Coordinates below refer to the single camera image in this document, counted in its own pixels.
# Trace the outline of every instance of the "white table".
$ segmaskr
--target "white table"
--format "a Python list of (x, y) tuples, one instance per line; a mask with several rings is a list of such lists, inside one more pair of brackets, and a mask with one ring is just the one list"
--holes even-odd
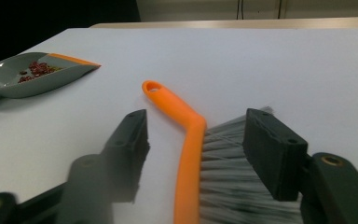
[(151, 150), (136, 203), (114, 205), (115, 220), (171, 223), (184, 132), (144, 97), (148, 79), (210, 127), (269, 105), (309, 154), (335, 153), (358, 169), (358, 28), (69, 29), (27, 51), (102, 67), (55, 91), (0, 99), (0, 191), (19, 202), (64, 182), (74, 159), (99, 153), (126, 114), (145, 108)]

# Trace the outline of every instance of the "debris in dustpan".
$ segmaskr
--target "debris in dustpan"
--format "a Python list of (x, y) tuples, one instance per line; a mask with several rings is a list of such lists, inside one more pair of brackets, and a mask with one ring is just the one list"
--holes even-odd
[(0, 62), (0, 95), (23, 98), (52, 91), (99, 67), (56, 53), (19, 54)]

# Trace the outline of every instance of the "orange brush handle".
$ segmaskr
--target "orange brush handle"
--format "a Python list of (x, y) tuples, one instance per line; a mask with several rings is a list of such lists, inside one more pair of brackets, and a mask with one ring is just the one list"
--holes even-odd
[(200, 223), (200, 162), (205, 118), (156, 81), (144, 82), (145, 95), (167, 116), (186, 129), (176, 179), (174, 224)]

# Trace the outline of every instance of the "gray dustpan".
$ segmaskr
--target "gray dustpan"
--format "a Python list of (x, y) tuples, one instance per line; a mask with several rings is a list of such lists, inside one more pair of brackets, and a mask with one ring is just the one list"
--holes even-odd
[[(49, 72), (34, 75), (32, 63), (48, 65)], [(99, 67), (97, 63), (55, 53), (19, 54), (0, 62), (0, 96), (23, 98), (52, 91)]]

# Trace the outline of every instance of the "brush bristles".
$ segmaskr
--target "brush bristles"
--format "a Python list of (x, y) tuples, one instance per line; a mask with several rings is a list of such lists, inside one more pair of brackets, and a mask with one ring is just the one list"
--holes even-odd
[[(261, 110), (272, 113), (270, 107)], [(208, 130), (200, 173), (201, 224), (303, 223), (299, 201), (272, 199), (242, 148), (245, 116)]]

